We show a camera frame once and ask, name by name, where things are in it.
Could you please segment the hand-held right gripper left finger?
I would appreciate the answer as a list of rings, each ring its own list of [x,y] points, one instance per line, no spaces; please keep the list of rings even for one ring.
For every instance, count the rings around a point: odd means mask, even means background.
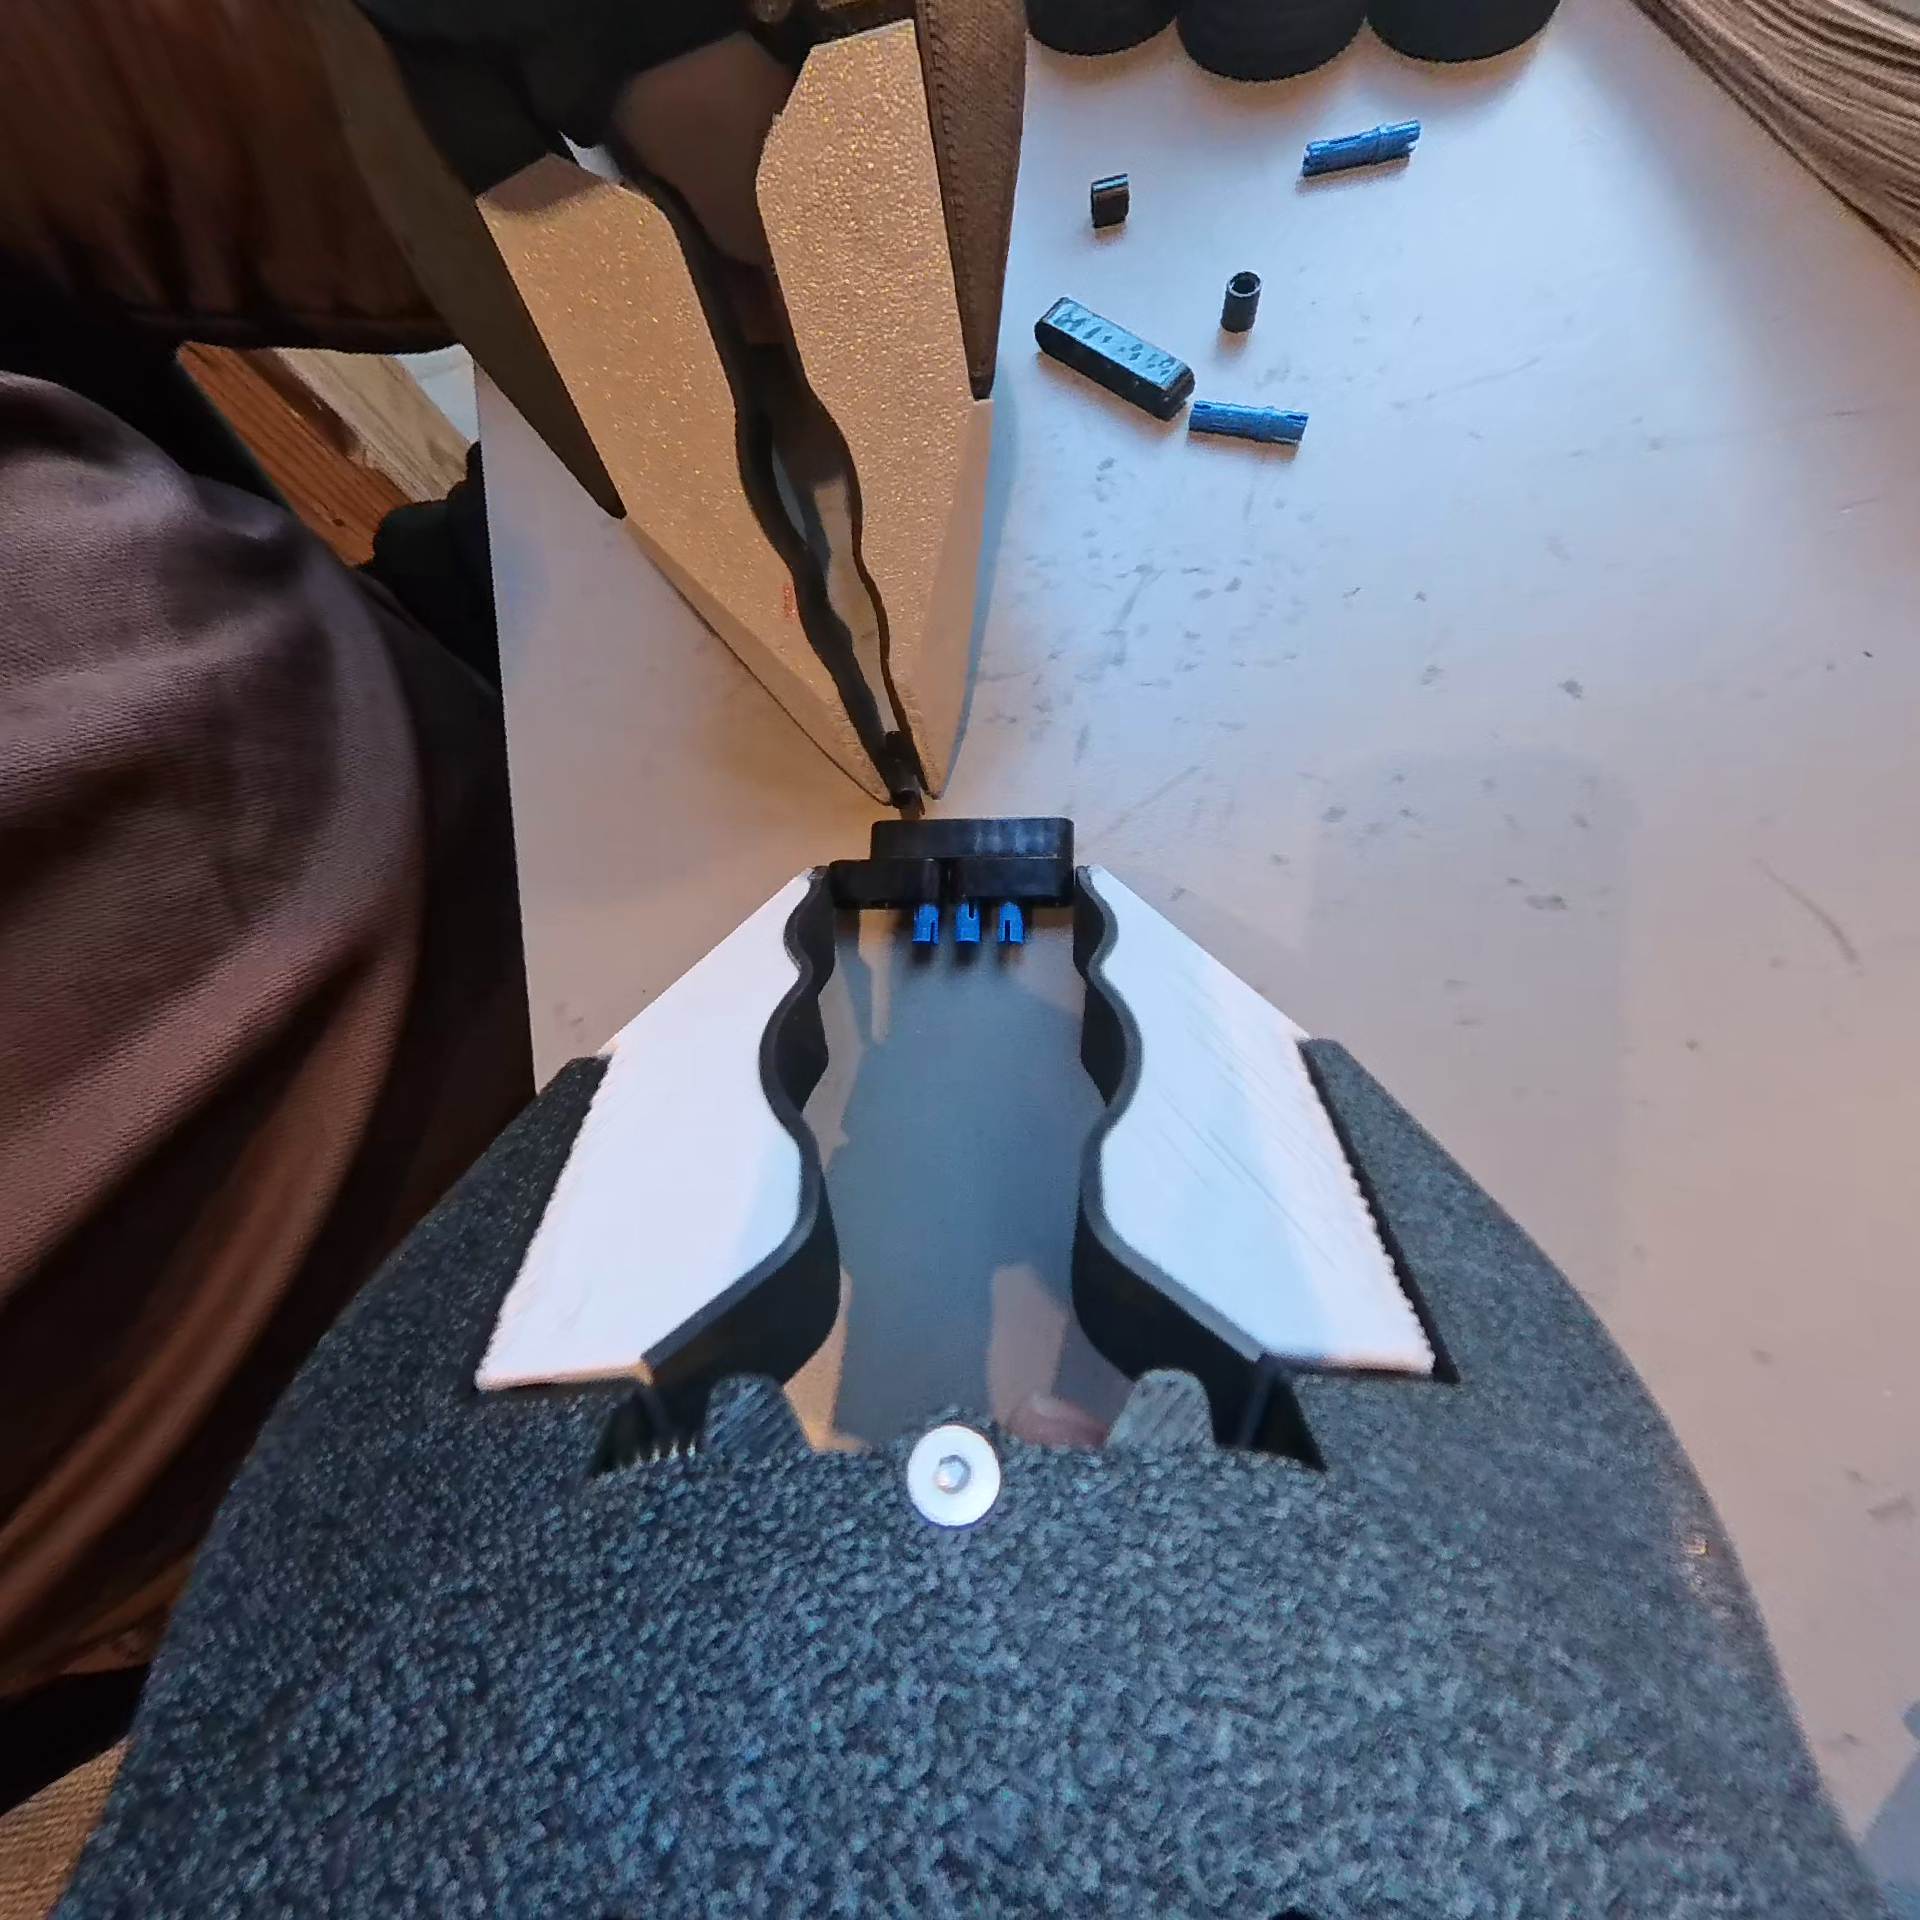
[[[791,1379],[840,1308],[822,1155],[835,902],[788,879],[601,1051],[604,1074],[478,1364],[481,1391]]]

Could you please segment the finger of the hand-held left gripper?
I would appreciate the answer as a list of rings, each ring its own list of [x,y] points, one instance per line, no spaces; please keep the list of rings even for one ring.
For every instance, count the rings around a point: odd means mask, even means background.
[[[822,754],[885,801],[885,731],[780,502],[741,341],[712,329],[677,209],[540,158],[478,212],[640,551]]]
[[[858,484],[885,688],[940,798],[972,679],[1005,265],[1005,16],[817,39],[757,158],[804,378]]]

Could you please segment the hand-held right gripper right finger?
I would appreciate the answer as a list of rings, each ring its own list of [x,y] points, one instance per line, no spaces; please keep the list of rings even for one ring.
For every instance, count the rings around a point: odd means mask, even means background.
[[[1075,965],[1100,1101],[1071,1246],[1092,1349],[1211,1402],[1297,1375],[1437,1379],[1307,1031],[1100,865],[1075,874]]]

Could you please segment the long black brick beam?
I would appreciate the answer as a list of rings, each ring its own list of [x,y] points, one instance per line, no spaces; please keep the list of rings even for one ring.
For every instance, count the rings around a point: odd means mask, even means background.
[[[1050,859],[1075,865],[1070,818],[885,818],[870,832],[874,859]]]

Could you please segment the white desk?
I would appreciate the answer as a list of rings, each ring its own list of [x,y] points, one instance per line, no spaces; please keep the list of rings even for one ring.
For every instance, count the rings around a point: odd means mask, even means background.
[[[1061,298],[1181,355],[1181,414],[1047,356]],[[1071,818],[1588,1298],[1915,1886],[1907,262],[1632,2],[1271,85],[1034,49],[968,705],[951,812]]]

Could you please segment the black brick beam with holes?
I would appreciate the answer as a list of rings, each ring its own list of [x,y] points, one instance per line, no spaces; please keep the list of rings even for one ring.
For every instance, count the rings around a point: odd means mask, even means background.
[[[1147,342],[1081,299],[1061,298],[1034,319],[1047,356],[1092,379],[1152,419],[1172,419],[1194,395],[1194,371],[1181,355]]]

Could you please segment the person's black trousers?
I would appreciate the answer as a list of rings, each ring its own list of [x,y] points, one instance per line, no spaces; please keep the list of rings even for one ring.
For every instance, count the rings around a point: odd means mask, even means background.
[[[440,501],[417,501],[388,511],[361,566],[397,604],[501,691],[501,639],[494,615],[490,502],[482,445],[467,451],[462,476]]]

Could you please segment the black toy tire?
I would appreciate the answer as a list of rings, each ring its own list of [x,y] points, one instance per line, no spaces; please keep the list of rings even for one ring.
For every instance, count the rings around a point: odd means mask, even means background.
[[[1181,44],[1202,71],[1235,82],[1295,79],[1340,56],[1367,2],[1181,2]]]
[[[1407,61],[1461,66],[1502,56],[1547,28],[1561,2],[1367,2],[1367,22]]]
[[[1164,35],[1181,2],[1175,0],[1028,0],[1028,35],[1050,51],[1070,56],[1108,56]]]

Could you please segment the person's brown sweater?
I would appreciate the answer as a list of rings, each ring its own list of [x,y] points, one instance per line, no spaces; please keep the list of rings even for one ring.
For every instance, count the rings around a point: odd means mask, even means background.
[[[502,734],[170,355],[4,338],[4,1702],[531,1096]]]

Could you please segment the open instruction booklet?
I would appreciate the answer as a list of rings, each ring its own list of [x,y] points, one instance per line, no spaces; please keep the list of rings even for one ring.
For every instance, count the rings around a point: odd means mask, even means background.
[[[1918,262],[1915,2],[1640,2],[1640,11]]]

